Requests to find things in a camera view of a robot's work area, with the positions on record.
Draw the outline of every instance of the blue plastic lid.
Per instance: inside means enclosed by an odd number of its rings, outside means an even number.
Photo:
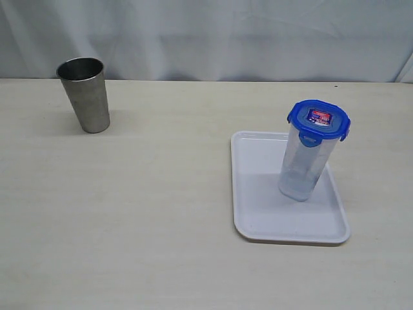
[[[304,100],[294,105],[287,121],[299,131],[306,147],[315,147],[323,140],[343,141],[350,128],[346,112],[336,105],[320,100]]]

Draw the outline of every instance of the white curtain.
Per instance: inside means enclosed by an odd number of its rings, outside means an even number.
[[[413,82],[412,0],[0,0],[0,77]]]

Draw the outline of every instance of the plastic tray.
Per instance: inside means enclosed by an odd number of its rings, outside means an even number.
[[[310,199],[280,193],[288,134],[241,131],[231,138],[234,223],[251,241],[339,245],[350,236],[343,204],[326,165]]]

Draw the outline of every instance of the table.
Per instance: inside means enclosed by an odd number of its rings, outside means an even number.
[[[412,309],[413,86],[108,81],[80,129],[58,80],[0,81],[1,309]],[[340,247],[234,229],[230,145],[317,98],[352,119],[330,165]]]

